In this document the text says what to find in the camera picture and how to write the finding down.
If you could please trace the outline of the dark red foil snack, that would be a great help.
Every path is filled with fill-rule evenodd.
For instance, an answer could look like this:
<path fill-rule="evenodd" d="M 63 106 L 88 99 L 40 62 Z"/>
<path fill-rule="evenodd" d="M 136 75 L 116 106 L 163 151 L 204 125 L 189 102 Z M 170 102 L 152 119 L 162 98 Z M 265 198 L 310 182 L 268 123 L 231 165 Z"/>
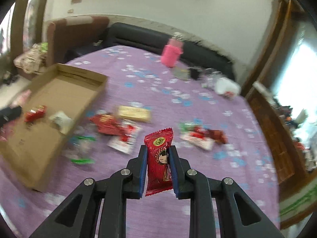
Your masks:
<path fill-rule="evenodd" d="M 219 144 L 227 144 L 228 143 L 228 139 L 227 139 L 225 133 L 221 130 L 208 130 L 208 135 L 216 143 L 219 143 Z"/>

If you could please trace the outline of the red cartoon snack packet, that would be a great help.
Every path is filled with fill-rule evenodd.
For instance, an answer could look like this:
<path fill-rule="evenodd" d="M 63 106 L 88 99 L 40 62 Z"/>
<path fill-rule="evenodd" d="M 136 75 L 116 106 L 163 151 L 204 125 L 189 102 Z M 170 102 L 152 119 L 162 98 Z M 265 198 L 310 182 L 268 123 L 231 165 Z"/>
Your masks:
<path fill-rule="evenodd" d="M 174 138 L 172 128 L 148 134 L 144 138 L 147 147 L 148 184 L 146 196 L 151 196 L 173 188 L 169 166 L 169 149 Z"/>

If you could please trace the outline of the green clear candy packet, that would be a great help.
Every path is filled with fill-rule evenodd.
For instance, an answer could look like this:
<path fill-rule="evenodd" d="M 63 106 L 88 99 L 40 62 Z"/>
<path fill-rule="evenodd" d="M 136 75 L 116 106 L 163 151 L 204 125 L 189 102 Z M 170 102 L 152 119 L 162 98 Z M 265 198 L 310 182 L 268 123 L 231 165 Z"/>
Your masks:
<path fill-rule="evenodd" d="M 181 132 L 199 132 L 201 129 L 200 125 L 193 122 L 181 122 L 178 126 Z"/>

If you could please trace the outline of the yellow cake bar packet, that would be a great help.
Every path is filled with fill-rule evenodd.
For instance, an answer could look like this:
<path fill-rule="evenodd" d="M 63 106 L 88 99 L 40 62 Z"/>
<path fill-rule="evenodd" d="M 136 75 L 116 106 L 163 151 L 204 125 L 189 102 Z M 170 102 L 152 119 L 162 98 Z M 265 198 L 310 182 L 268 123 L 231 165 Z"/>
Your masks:
<path fill-rule="evenodd" d="M 149 123 L 151 121 L 151 112 L 145 108 L 119 106 L 117 116 L 120 119 Z"/>

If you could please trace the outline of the brown cardboard box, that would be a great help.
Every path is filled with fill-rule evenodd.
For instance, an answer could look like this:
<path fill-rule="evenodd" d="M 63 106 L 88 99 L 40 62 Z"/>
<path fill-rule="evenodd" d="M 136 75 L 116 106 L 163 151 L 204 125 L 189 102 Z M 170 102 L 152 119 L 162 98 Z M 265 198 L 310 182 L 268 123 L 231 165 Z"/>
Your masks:
<path fill-rule="evenodd" d="M 45 105 L 45 116 L 31 125 L 21 116 L 8 139 L 1 141 L 1 156 L 21 184 L 40 192 L 47 189 L 57 157 L 106 83 L 103 74 L 58 63 L 32 80 L 23 113 Z M 49 120 L 58 111 L 74 120 L 66 135 Z"/>

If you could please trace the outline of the white packet in box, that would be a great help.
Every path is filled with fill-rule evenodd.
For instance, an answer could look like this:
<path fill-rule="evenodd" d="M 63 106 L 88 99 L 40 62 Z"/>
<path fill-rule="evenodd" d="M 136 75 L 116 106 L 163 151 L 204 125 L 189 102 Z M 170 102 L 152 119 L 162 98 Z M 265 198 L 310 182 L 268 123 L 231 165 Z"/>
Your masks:
<path fill-rule="evenodd" d="M 68 117 L 63 111 L 58 111 L 49 117 L 58 128 L 61 134 L 66 135 L 72 128 L 74 120 Z"/>

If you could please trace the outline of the floral cloth pile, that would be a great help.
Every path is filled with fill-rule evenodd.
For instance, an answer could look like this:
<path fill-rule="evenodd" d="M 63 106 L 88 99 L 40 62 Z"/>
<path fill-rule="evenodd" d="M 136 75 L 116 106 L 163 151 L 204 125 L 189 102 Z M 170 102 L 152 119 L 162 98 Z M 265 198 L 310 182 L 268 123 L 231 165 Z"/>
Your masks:
<path fill-rule="evenodd" d="M 40 75 L 46 70 L 48 43 L 34 44 L 31 49 L 14 59 L 14 65 L 26 74 Z"/>

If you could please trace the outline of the green clear wrapper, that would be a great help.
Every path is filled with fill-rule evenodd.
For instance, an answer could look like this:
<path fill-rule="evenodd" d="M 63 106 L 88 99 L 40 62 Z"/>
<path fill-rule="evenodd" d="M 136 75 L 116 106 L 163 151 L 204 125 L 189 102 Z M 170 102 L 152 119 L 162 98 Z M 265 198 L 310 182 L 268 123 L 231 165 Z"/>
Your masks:
<path fill-rule="evenodd" d="M 70 144 L 63 155 L 73 164 L 88 165 L 94 164 L 91 153 L 94 149 L 96 138 L 93 136 L 74 136 L 70 139 Z"/>

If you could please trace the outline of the white red flat packet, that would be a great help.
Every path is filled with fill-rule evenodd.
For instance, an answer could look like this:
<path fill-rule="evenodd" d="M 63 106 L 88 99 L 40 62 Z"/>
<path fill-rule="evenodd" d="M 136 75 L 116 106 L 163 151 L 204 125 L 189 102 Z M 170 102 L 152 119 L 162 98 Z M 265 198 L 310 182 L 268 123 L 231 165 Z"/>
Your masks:
<path fill-rule="evenodd" d="M 135 122 L 130 120 L 123 120 L 121 122 L 122 134 L 113 136 L 107 145 L 124 154 L 131 154 L 134 145 L 137 141 L 137 136 L 142 131 L 142 128 Z"/>

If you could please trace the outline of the purple floral tablecloth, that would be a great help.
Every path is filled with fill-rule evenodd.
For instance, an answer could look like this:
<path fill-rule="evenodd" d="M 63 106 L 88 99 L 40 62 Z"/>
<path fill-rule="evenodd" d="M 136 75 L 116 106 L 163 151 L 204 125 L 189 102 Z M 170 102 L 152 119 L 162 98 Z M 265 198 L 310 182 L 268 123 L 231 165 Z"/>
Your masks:
<path fill-rule="evenodd" d="M 138 155 L 147 134 L 168 127 L 174 131 L 173 143 L 180 157 L 207 177 L 234 179 L 267 217 L 279 225 L 273 160 L 257 120 L 242 97 L 226 99 L 203 89 L 197 81 L 179 80 L 161 63 L 160 56 L 137 48 L 106 48 L 69 64 L 109 78 L 105 92 L 88 111 L 88 116 L 99 110 L 114 112 L 118 106 L 128 105 L 150 110 L 152 118 L 141 125 L 129 155 L 109 147 L 109 138 L 99 134 L 84 118 L 77 132 L 94 136 L 93 164 L 77 165 L 61 156 L 44 193 L 22 186 L 13 172 L 1 164 L 1 213 L 19 237 L 30 236 L 84 179 L 110 177 Z M 204 151 L 180 138 L 181 123 L 221 130 L 228 142 Z"/>

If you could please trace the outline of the white red snack packet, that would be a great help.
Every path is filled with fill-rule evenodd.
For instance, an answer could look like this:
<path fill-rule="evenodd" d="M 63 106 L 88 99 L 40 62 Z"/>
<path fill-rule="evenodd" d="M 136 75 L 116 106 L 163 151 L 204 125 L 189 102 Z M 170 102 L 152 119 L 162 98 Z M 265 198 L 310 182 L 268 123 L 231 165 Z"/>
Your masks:
<path fill-rule="evenodd" d="M 180 139 L 194 146 L 197 146 L 205 151 L 210 151 L 213 148 L 214 140 L 197 132 L 186 132 L 180 135 Z"/>

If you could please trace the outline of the wooden glass door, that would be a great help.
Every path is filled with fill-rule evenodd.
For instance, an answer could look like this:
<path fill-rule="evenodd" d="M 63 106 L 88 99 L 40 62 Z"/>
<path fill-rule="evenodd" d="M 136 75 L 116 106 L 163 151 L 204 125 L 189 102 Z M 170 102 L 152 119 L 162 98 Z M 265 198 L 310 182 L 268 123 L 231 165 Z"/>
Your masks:
<path fill-rule="evenodd" d="M 1 22 L 1 65 L 42 41 L 47 0 L 16 0 Z"/>

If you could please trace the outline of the white plastic jar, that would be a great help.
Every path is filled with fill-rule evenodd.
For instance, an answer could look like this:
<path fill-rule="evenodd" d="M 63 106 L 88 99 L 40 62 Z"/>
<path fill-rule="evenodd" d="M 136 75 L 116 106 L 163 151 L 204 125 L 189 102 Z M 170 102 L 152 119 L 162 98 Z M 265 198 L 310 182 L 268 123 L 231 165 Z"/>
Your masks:
<path fill-rule="evenodd" d="M 221 77 L 216 81 L 214 91 L 217 95 L 232 99 L 240 94 L 241 87 L 233 80 Z"/>

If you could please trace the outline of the black small cup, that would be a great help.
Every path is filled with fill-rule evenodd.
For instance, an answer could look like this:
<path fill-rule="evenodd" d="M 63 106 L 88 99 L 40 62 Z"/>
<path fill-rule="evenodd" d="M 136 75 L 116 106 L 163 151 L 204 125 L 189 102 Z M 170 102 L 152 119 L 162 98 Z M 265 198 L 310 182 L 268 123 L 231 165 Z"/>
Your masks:
<path fill-rule="evenodd" d="M 199 80 L 202 69 L 200 67 L 191 67 L 190 68 L 190 77 L 193 80 Z"/>

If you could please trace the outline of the black sofa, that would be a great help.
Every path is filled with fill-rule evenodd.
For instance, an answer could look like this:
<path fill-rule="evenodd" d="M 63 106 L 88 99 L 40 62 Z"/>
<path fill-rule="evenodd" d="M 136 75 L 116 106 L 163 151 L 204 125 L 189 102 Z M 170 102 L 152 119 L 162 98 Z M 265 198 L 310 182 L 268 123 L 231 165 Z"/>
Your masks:
<path fill-rule="evenodd" d="M 168 39 L 169 35 L 159 31 L 130 24 L 115 23 L 96 39 L 100 44 L 94 45 L 90 41 L 83 45 L 73 45 L 67 49 L 63 59 L 64 62 L 68 62 L 85 54 L 118 45 L 135 47 L 160 55 L 164 46 L 168 43 Z M 205 69 L 213 68 L 222 72 L 229 79 L 235 80 L 231 60 L 203 46 L 198 41 L 186 40 L 184 42 L 183 54 L 180 56 L 180 60 L 189 66 Z"/>

